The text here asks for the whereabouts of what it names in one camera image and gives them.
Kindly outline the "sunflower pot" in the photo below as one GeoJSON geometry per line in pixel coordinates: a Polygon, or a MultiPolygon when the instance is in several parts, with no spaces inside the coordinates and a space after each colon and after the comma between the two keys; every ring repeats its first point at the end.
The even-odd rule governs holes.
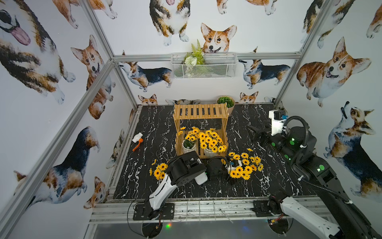
{"type": "Polygon", "coordinates": [[[226,133],[221,129],[210,128],[200,131],[198,134],[198,143],[200,157],[202,159],[226,156],[227,154],[228,142],[226,133]]]}
{"type": "Polygon", "coordinates": [[[241,160],[242,162],[242,167],[237,167],[236,170],[231,171],[229,179],[249,180],[255,172],[262,172],[265,168],[262,159],[250,148],[242,153],[229,152],[227,159],[229,162],[233,160],[241,160]]]}
{"type": "Polygon", "coordinates": [[[180,128],[178,132],[178,136],[180,137],[181,143],[181,152],[183,154],[195,151],[197,152],[197,145],[200,135],[200,129],[198,127],[193,126],[189,131],[186,130],[186,127],[183,126],[180,128]]]}
{"type": "Polygon", "coordinates": [[[155,159],[149,168],[149,176],[155,178],[157,181],[162,181],[165,178],[166,170],[168,169],[168,164],[164,162],[159,162],[155,159]]]}

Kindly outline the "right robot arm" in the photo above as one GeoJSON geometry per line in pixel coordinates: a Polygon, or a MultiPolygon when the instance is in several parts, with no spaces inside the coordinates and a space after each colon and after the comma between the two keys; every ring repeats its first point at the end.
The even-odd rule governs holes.
{"type": "Polygon", "coordinates": [[[285,191],[270,196],[278,212],[297,220],[320,239],[380,239],[371,222],[347,196],[336,173],[323,158],[312,151],[316,138],[300,116],[275,120],[269,128],[248,125],[252,142],[269,144],[284,159],[297,180],[313,188],[335,222],[331,223],[302,206],[285,191]]]}

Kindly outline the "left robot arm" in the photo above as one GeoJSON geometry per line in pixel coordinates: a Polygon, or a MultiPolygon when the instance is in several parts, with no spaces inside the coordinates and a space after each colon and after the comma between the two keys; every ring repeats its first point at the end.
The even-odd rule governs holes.
{"type": "Polygon", "coordinates": [[[207,186],[213,183],[212,171],[202,163],[196,151],[177,156],[169,161],[165,177],[157,189],[144,201],[143,215],[149,220],[158,217],[167,199],[179,187],[192,181],[207,186]]]}

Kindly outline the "wooden two-tier shelf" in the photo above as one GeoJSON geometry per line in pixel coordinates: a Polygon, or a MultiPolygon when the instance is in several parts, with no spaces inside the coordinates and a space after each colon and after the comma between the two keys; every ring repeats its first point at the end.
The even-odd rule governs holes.
{"type": "MultiPolygon", "coordinates": [[[[177,155],[183,154],[181,152],[180,137],[178,136],[178,132],[181,127],[185,126],[187,131],[189,131],[193,126],[198,127],[200,131],[208,130],[210,128],[221,129],[226,133],[228,117],[227,106],[225,104],[174,105],[173,118],[177,133],[177,155]]],[[[200,157],[198,145],[196,153],[200,157]]]]}

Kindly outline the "beige pot green plant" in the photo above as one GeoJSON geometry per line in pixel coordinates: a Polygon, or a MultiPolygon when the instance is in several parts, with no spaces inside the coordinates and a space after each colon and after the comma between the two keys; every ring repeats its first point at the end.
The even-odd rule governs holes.
{"type": "Polygon", "coordinates": [[[232,114],[235,106],[235,101],[230,96],[220,96],[218,97],[216,103],[225,104],[227,106],[228,115],[230,116],[232,114]]]}

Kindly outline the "white orange spray bottle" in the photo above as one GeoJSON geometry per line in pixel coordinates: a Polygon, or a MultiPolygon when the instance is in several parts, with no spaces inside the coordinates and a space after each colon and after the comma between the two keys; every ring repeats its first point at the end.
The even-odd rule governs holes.
{"type": "Polygon", "coordinates": [[[139,132],[138,134],[136,134],[133,139],[132,139],[132,142],[133,143],[136,143],[136,146],[135,148],[132,150],[133,152],[135,152],[139,147],[140,145],[142,144],[143,142],[143,134],[141,132],[139,132]]]}

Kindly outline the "green fern plant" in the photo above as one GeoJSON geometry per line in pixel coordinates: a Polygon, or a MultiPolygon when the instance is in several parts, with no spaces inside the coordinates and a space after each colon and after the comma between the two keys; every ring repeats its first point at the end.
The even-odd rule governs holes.
{"type": "Polygon", "coordinates": [[[192,44],[191,53],[186,54],[183,64],[194,67],[196,65],[205,65],[205,63],[203,48],[199,40],[197,40],[196,45],[192,44]]]}

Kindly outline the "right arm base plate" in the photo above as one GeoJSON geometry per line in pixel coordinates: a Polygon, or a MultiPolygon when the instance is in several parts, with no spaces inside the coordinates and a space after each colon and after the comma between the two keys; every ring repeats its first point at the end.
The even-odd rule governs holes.
{"type": "Polygon", "coordinates": [[[282,214],[280,204],[274,200],[256,200],[253,202],[252,211],[257,217],[278,217],[282,214]]]}

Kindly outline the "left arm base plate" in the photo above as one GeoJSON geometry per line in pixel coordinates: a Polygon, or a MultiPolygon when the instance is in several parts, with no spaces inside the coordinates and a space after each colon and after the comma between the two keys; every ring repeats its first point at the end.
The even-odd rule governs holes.
{"type": "Polygon", "coordinates": [[[149,220],[172,220],[174,219],[175,204],[165,203],[165,205],[153,210],[150,204],[138,203],[134,206],[134,221],[149,221],[149,220]]]}

